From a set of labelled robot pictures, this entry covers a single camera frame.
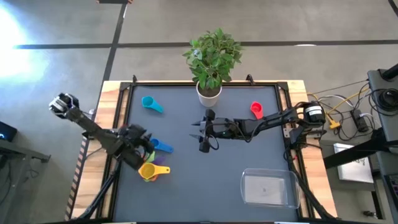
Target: gray floor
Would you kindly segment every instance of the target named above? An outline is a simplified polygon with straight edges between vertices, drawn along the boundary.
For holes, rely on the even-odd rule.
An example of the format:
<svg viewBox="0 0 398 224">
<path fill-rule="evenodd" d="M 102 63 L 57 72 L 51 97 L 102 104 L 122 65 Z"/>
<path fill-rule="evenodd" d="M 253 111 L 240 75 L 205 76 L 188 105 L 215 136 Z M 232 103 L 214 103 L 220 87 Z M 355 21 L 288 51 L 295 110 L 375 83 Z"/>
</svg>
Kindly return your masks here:
<svg viewBox="0 0 398 224">
<path fill-rule="evenodd" d="M 0 120 L 19 130 L 16 143 L 52 155 L 47 165 L 33 164 L 40 175 L 26 182 L 9 223 L 63 219 L 81 130 L 52 115 L 48 103 L 62 91 L 76 95 L 84 110 L 95 108 L 109 55 L 109 49 L 11 50 L 11 45 L 110 43 L 120 8 L 94 0 L 0 0 Z M 387 0 L 135 0 L 120 42 L 187 42 L 216 27 L 242 41 L 398 39 L 398 17 Z M 184 50 L 118 49 L 110 80 L 130 80 L 133 74 L 141 80 L 191 79 Z M 299 79 L 308 91 L 320 91 L 364 80 L 368 70 L 391 67 L 397 58 L 398 45 L 246 47 L 232 77 Z M 349 96 L 361 86 L 331 93 Z M 369 112 L 366 102 L 361 109 Z M 328 133 L 324 139 L 336 137 Z M 357 206 L 371 203 L 369 192 L 333 189 L 333 196 L 341 218 L 374 221 Z"/>
</svg>

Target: measuring cup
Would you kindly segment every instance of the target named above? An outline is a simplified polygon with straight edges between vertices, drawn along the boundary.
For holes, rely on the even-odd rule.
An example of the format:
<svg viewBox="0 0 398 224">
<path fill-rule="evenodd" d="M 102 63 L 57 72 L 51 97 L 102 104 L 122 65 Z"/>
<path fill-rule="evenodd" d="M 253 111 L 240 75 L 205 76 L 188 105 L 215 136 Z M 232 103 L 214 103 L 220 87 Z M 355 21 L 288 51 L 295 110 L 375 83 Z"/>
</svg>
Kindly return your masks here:
<svg viewBox="0 0 398 224">
<path fill-rule="evenodd" d="M 170 168 L 166 166 L 157 166 L 148 162 L 141 166 L 141 168 L 138 170 L 138 173 L 141 175 L 142 178 L 149 180 L 150 178 L 158 174 L 169 174 Z"/>
</svg>

